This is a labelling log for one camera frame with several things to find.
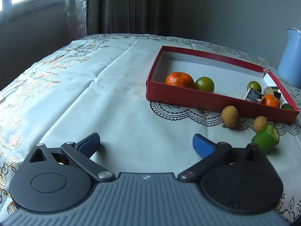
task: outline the table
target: table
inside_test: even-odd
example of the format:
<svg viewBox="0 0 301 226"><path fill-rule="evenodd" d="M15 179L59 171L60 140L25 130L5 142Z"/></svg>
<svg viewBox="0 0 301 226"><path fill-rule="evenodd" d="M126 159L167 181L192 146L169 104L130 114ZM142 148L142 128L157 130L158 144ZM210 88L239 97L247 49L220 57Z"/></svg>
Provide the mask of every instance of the table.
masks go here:
<svg viewBox="0 0 301 226"><path fill-rule="evenodd" d="M149 34L94 34L34 63L0 92L0 221L15 210L9 183L36 143L59 147L93 132L103 149L91 159L119 172L174 172L200 160L192 137L245 147L255 135L253 119L235 130L223 128L219 113L145 98L146 78L162 45L214 52L271 69L296 105L300 89L281 79L265 59L212 43ZM294 221L300 215L301 119L274 123L280 143L267 155L284 184L277 211Z"/></svg>

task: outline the gray ribbed surface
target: gray ribbed surface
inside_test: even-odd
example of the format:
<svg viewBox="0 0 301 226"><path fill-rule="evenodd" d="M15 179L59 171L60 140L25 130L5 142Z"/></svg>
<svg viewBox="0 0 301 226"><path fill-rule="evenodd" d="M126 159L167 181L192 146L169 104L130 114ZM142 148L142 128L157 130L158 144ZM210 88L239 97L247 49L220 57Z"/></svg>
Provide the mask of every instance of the gray ribbed surface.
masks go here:
<svg viewBox="0 0 301 226"><path fill-rule="evenodd" d="M18 210L3 225L289 225L274 211L256 216L228 214L206 201L196 184L177 181L172 173L146 175L122 173L114 182L97 185L84 203L68 212L33 215Z"/></svg>

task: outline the small orange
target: small orange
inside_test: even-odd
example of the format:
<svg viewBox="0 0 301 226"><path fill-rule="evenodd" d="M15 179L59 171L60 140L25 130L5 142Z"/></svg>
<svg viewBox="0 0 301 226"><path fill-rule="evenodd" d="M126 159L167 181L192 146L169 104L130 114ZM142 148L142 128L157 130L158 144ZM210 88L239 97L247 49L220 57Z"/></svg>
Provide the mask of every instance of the small orange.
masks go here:
<svg viewBox="0 0 301 226"><path fill-rule="evenodd" d="M279 100L272 94L267 94L263 97L263 101L261 102L263 105L272 106L275 108L280 108Z"/></svg>
<svg viewBox="0 0 301 226"><path fill-rule="evenodd" d="M186 87L186 88L195 88L195 82L192 77L183 72L173 72L165 80L165 84L177 86L177 87Z"/></svg>

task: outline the window frame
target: window frame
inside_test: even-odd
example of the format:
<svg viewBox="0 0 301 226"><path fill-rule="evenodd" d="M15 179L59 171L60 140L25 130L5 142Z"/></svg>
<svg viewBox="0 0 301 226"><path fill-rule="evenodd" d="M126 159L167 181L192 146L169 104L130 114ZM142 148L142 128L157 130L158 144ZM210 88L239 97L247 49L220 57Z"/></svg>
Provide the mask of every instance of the window frame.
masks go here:
<svg viewBox="0 0 301 226"><path fill-rule="evenodd" d="M64 0L22 0L11 3L11 0L2 0L0 11L0 25L10 22L18 17L37 12L46 8L59 8L64 6Z"/></svg>

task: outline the red cardboard box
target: red cardboard box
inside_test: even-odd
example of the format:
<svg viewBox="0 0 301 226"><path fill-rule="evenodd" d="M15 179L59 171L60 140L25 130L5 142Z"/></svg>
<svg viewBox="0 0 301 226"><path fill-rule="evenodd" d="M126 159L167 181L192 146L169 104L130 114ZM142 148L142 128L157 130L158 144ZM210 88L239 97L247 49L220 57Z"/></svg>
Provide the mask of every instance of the red cardboard box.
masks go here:
<svg viewBox="0 0 301 226"><path fill-rule="evenodd" d="M194 81L207 76L213 80L215 91L209 93L166 85L165 79L172 72L185 72ZM280 106L288 103L294 111L244 100L250 81L259 82L262 91L267 86L279 87ZM299 114L294 101L270 70L215 53L170 46L162 46L150 69L146 99L215 112L222 112L226 106L233 105L240 116L265 116L269 121L283 123L292 123Z"/></svg>

